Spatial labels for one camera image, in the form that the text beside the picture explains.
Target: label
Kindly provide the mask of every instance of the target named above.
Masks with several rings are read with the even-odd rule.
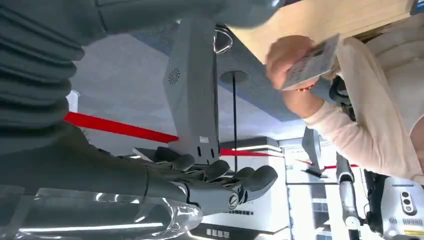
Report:
[[[209,138],[207,136],[200,136],[200,142],[202,144],[208,144],[209,143]]]

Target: red stripe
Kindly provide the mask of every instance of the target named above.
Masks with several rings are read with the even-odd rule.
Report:
[[[269,157],[271,155],[262,152],[253,151],[234,151],[229,148],[221,148],[222,156],[255,156],[255,157]]]
[[[147,139],[160,143],[170,143],[178,140],[177,136],[169,135],[166,133],[149,130],[146,128],[133,126],[117,121],[111,121],[96,116],[85,115],[82,113],[69,112],[65,117],[65,121],[74,124],[78,127],[105,131],[114,134],[121,134],[140,139]],[[222,148],[220,150],[222,156],[256,156],[256,157],[269,157],[271,155],[261,152],[251,151],[234,151],[229,148]]]
[[[350,167],[351,168],[359,168],[359,166],[358,165],[356,165],[356,164],[351,164],[350,165]],[[336,165],[330,165],[330,166],[325,166],[324,167],[324,170],[327,170],[327,169],[335,169],[336,168]]]

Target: reflective surface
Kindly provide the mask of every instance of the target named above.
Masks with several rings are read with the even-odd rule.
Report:
[[[0,239],[169,239],[195,228],[202,213],[166,198],[42,188],[36,196],[0,186]]]

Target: window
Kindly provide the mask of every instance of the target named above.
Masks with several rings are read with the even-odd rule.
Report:
[[[317,177],[306,173],[309,156],[301,147],[285,148],[286,184],[292,240],[346,240],[349,232],[342,220],[339,186],[336,179],[336,149],[329,144],[321,145],[320,169],[328,167]],[[355,176],[356,206],[359,216],[368,203],[362,170],[353,168]]]

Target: human arm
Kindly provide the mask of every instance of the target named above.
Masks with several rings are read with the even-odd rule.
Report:
[[[280,90],[286,80],[287,71],[313,47],[304,36],[283,37],[274,43],[267,56],[267,75],[274,88]],[[368,130],[356,122],[336,105],[325,102],[311,91],[297,91],[315,83],[318,79],[282,91],[284,103],[293,113],[305,120],[307,126],[330,141],[337,151],[351,163],[377,171],[382,166],[375,141]]]

